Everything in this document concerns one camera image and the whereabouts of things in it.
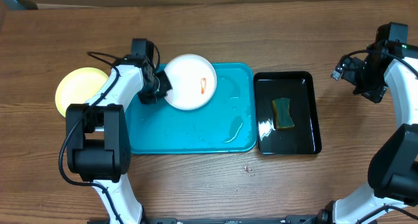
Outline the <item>white plate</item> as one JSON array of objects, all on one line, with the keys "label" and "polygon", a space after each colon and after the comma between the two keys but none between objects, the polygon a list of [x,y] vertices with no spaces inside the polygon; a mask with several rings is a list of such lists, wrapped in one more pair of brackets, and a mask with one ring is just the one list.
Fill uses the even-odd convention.
[{"label": "white plate", "polygon": [[195,110],[210,101],[216,92],[217,74],[204,57],[184,54],[172,59],[164,68],[172,89],[166,102],[179,110]]}]

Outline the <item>yellow plate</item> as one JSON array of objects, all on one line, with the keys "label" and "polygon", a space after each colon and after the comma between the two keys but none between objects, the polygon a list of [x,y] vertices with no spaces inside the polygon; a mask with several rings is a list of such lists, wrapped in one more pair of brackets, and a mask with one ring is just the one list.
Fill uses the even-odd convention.
[{"label": "yellow plate", "polygon": [[58,112],[65,118],[70,104],[83,104],[92,98],[108,80],[108,75],[100,69],[83,67],[70,72],[59,83],[55,104]]}]

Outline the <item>green yellow sponge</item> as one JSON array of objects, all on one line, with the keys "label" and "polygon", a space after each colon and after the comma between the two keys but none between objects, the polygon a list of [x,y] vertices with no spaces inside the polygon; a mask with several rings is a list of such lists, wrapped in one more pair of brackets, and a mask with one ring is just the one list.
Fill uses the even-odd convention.
[{"label": "green yellow sponge", "polygon": [[276,130],[290,129],[295,126],[290,115],[290,99],[279,98],[272,101],[274,126]]}]

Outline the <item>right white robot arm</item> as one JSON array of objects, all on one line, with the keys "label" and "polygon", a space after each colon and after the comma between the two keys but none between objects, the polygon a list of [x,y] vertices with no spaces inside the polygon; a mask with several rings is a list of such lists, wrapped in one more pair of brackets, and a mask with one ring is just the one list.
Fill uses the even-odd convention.
[{"label": "right white robot arm", "polygon": [[379,103],[391,91],[397,129],[373,156],[368,181],[347,197],[332,201],[310,223],[375,223],[391,211],[417,205],[417,47],[401,42],[374,43],[342,56],[332,78],[355,86],[354,94]]}]

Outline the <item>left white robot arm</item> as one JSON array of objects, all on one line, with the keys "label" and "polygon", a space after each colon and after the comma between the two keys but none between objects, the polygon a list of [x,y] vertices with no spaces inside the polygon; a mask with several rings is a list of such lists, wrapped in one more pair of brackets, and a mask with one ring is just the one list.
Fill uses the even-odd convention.
[{"label": "left white robot arm", "polygon": [[107,223],[147,223],[127,175],[131,143],[125,111],[134,97],[156,103],[170,85],[153,55],[115,57],[110,67],[110,77],[92,98],[67,108],[59,173],[71,185],[96,190]]}]

